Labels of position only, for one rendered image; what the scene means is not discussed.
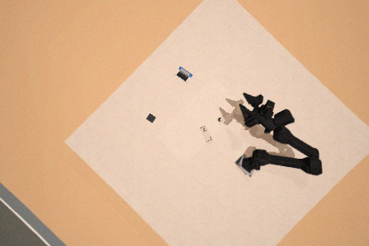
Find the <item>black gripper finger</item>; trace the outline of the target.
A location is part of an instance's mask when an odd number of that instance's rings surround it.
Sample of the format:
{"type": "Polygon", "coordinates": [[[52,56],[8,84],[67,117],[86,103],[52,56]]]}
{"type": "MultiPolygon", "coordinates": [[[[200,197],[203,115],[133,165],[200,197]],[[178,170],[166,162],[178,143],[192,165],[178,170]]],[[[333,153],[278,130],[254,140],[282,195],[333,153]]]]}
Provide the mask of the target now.
{"type": "Polygon", "coordinates": [[[255,112],[248,110],[243,104],[239,104],[244,121],[249,120],[255,116],[255,112]]]}
{"type": "Polygon", "coordinates": [[[245,100],[247,101],[248,104],[251,104],[255,102],[256,100],[259,100],[259,97],[260,97],[260,95],[252,96],[252,95],[246,94],[245,92],[242,95],[245,97],[245,100]]]}

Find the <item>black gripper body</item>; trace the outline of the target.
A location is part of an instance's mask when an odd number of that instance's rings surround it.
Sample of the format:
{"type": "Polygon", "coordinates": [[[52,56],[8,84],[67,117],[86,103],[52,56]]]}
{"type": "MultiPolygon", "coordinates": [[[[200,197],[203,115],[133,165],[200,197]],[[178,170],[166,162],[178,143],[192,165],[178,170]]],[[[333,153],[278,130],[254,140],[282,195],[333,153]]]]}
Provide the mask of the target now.
{"type": "Polygon", "coordinates": [[[253,107],[252,111],[255,112],[255,116],[245,121],[246,127],[250,128],[254,126],[255,124],[265,125],[271,119],[271,117],[265,118],[259,114],[261,113],[261,111],[263,112],[264,107],[263,106],[259,107],[263,102],[264,102],[264,97],[260,95],[259,100],[256,100],[255,102],[250,104],[250,106],[253,107]]]}

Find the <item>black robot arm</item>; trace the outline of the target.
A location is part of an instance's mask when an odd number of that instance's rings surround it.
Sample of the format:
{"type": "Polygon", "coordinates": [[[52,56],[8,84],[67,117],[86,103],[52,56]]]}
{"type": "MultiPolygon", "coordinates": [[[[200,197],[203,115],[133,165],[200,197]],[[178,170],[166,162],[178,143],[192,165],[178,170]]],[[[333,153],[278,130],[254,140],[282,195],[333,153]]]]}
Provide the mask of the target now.
{"type": "Polygon", "coordinates": [[[259,113],[265,118],[271,117],[271,119],[263,125],[265,127],[264,133],[270,133],[273,131],[273,139],[280,143],[285,143],[301,152],[308,157],[297,159],[285,156],[270,155],[265,149],[255,149],[251,157],[243,158],[241,168],[245,169],[249,173],[251,170],[260,170],[260,166],[265,165],[279,165],[291,168],[297,168],[304,170],[307,174],[319,176],[323,173],[322,160],[319,159],[319,151],[307,145],[305,142],[299,140],[292,134],[285,126],[289,123],[294,123],[295,119],[288,109],[285,109],[273,117],[273,109],[275,103],[271,100],[261,106],[264,107],[263,112],[259,113]]]}

